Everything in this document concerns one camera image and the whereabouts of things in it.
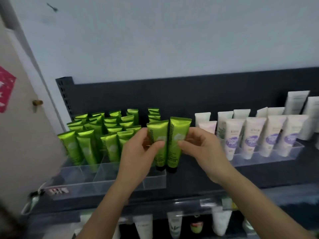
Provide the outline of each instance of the purple oval logo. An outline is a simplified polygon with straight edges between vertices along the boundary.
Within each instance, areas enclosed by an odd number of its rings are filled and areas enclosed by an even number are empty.
[[[236,148],[237,147],[237,142],[238,142],[238,137],[232,137],[230,139],[227,139],[226,145],[229,148]]]
[[[272,134],[272,135],[266,137],[266,143],[271,144],[271,145],[275,145],[278,135],[279,135],[278,133],[275,133],[275,134]]]
[[[290,135],[285,136],[285,142],[293,145],[298,136],[298,133],[291,133]]]
[[[245,143],[248,146],[254,148],[257,145],[257,141],[258,141],[258,136],[254,135],[254,136],[250,136],[250,137],[246,138]]]

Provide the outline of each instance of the red sign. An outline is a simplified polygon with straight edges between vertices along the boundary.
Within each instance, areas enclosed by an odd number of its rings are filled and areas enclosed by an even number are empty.
[[[0,66],[0,112],[5,112],[16,77]]]

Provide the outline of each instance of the acrylic organizer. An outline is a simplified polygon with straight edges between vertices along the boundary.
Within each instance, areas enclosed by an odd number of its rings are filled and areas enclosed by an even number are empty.
[[[118,169],[119,163],[108,162],[107,157],[97,165],[87,165],[84,160],[83,165],[73,166],[72,162],[67,160],[59,173],[46,183],[44,189],[54,200],[104,195],[114,183]],[[166,188],[166,171],[158,171],[155,167],[151,167],[136,191],[164,188]]]
[[[233,160],[231,160],[230,163],[234,167],[239,167],[239,166],[246,166],[246,165],[253,165],[253,164],[262,164],[262,163],[294,160],[297,158],[297,156],[299,155],[301,150],[304,148],[304,146],[301,143],[296,141],[293,144],[293,147],[292,147],[289,155],[287,157],[283,157],[277,153],[276,146],[277,146],[277,144],[274,146],[269,157],[263,157],[259,153],[260,146],[257,145],[251,159],[244,159],[243,156],[241,155],[242,149],[240,147],[237,147],[236,151],[235,151],[235,155],[233,157]]]

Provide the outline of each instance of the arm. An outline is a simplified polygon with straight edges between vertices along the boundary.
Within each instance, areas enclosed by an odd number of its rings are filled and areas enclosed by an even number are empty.
[[[191,127],[179,146],[226,190],[262,239],[315,238],[231,165],[214,134]]]
[[[111,239],[122,209],[134,189],[148,174],[154,156],[164,141],[149,144],[147,128],[139,130],[123,147],[118,175],[77,239]]]

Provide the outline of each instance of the door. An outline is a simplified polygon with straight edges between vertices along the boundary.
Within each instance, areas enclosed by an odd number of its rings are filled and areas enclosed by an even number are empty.
[[[66,160],[62,144],[37,100],[30,80],[0,20],[0,66],[17,80],[5,113],[0,113],[0,198],[19,213],[30,192]]]

